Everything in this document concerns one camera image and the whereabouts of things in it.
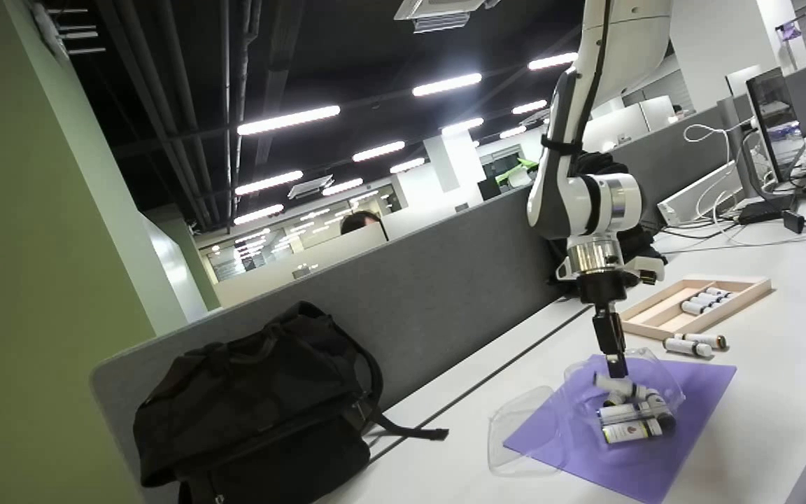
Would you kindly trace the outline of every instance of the robotic arm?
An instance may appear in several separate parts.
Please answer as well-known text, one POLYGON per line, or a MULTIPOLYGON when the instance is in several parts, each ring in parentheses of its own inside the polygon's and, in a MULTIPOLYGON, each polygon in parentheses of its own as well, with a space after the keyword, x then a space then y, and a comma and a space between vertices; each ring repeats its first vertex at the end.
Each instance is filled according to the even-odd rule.
POLYGON ((641 191, 630 174, 576 174, 582 135, 596 100, 660 66, 673 0, 585 0, 576 65, 551 98, 551 122, 529 194, 529 223, 550 241, 568 238, 561 278, 576 278, 582 303, 596 306, 595 328, 613 377, 627 376, 624 331, 613 308, 630 271, 620 234, 641 220, 641 191))

